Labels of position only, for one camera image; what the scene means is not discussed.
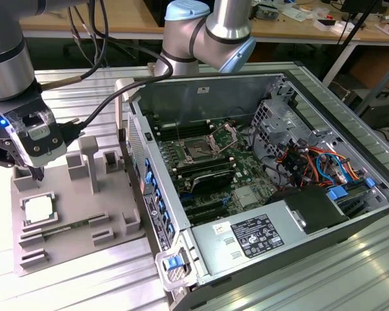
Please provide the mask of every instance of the power supply label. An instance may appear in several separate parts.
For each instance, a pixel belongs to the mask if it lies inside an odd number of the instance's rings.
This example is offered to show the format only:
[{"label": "power supply label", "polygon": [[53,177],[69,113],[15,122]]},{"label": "power supply label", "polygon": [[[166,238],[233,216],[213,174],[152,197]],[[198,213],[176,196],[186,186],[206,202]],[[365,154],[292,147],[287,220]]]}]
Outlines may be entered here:
[{"label": "power supply label", "polygon": [[231,225],[238,243],[248,258],[254,258],[284,245],[266,214]]}]

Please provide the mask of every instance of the blue latch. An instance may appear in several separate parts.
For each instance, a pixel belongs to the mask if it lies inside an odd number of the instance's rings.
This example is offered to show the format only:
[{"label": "blue latch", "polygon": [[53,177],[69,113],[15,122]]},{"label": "blue latch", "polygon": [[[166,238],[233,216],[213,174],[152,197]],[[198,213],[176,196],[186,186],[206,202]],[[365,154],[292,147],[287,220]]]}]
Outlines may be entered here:
[{"label": "blue latch", "polygon": [[174,237],[174,228],[173,228],[173,225],[172,224],[169,224],[167,226],[167,232],[169,232],[169,236],[171,239],[173,239]]},{"label": "blue latch", "polygon": [[166,205],[164,204],[164,201],[161,199],[158,202],[160,213],[163,214],[166,211]]},{"label": "blue latch", "polygon": [[376,186],[376,182],[370,177],[366,178],[365,182],[369,188],[373,188],[374,186]]},{"label": "blue latch", "polygon": [[177,256],[173,256],[173,257],[168,258],[167,261],[165,262],[165,265],[166,265],[167,271],[170,271],[170,270],[177,269],[177,268],[184,266],[184,261],[183,261],[182,256],[177,255]]},{"label": "blue latch", "polygon": [[170,222],[170,216],[169,216],[168,212],[164,212],[164,215],[163,215],[163,223],[164,223],[165,225],[168,225],[169,222]]},{"label": "blue latch", "polygon": [[344,190],[344,188],[342,186],[337,186],[337,187],[331,188],[328,195],[331,199],[337,200],[337,199],[343,198],[344,196],[347,196],[348,192],[346,190]]},{"label": "blue latch", "polygon": [[145,176],[145,183],[149,184],[151,183],[151,179],[153,178],[153,173],[150,171],[147,173],[147,176]]},{"label": "blue latch", "polygon": [[156,197],[161,199],[161,192],[160,189],[156,189]]}]

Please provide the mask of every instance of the motherboard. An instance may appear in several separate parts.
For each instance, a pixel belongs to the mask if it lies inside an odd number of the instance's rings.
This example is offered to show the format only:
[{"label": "motherboard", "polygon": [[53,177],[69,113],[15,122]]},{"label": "motherboard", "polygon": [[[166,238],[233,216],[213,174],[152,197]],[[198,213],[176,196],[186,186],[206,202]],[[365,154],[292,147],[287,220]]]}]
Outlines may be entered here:
[{"label": "motherboard", "polygon": [[238,128],[222,121],[158,132],[161,156],[193,225],[260,207],[276,191]]}]

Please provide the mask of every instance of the metal workbench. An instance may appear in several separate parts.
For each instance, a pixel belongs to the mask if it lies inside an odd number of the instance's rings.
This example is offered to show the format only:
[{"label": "metal workbench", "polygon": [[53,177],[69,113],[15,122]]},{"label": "metal workbench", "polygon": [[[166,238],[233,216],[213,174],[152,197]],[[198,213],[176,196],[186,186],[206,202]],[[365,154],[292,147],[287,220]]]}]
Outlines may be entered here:
[{"label": "metal workbench", "polygon": [[[353,128],[354,115],[338,99],[314,83],[304,67],[294,63],[248,64],[244,70],[280,69],[293,73],[362,143],[389,168],[389,152],[368,128]],[[211,71],[202,67],[202,71]],[[39,82],[58,80],[83,71],[40,71]],[[145,67],[101,69],[91,78],[43,94],[58,122],[83,119],[113,91],[118,78],[146,76]],[[297,97],[300,108],[302,98]],[[323,120],[301,111],[319,129]],[[119,146],[111,103],[86,129],[97,136],[100,154]],[[78,150],[76,143],[69,151]],[[64,164],[64,157],[52,166]],[[0,168],[0,310],[167,310],[167,297],[157,276],[146,238],[105,249],[33,273],[12,273],[10,215],[11,170]],[[335,247],[307,257],[216,298],[199,310],[389,310],[389,216]]]}]

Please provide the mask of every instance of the wooden table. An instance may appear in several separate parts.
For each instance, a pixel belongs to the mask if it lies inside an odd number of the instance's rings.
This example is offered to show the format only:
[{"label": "wooden table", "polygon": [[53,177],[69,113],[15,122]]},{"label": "wooden table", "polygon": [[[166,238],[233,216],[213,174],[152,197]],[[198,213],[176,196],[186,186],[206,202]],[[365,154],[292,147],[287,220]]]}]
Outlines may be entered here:
[{"label": "wooden table", "polygon": [[[327,7],[335,19],[341,19],[342,13],[331,5],[316,0],[310,5],[313,8]],[[143,0],[106,0],[110,34],[119,39],[132,40],[162,40],[163,28],[158,27],[152,18],[150,11]],[[86,17],[85,6],[79,6],[79,10]],[[81,30],[76,14],[73,14],[78,29]],[[332,32],[318,30],[312,25],[311,20],[303,22],[295,21],[282,14],[278,21],[252,21],[252,35],[258,42],[275,43],[312,43],[312,44],[336,44],[339,36]],[[349,58],[358,45],[388,45],[389,36],[376,28],[377,22],[367,22],[367,27],[360,30],[353,41],[346,47],[336,64],[324,79],[329,84],[340,68]],[[70,38],[71,31],[66,10],[44,14],[21,20],[23,32],[26,37],[42,38]],[[96,25],[103,29],[100,10],[96,13]]]}]

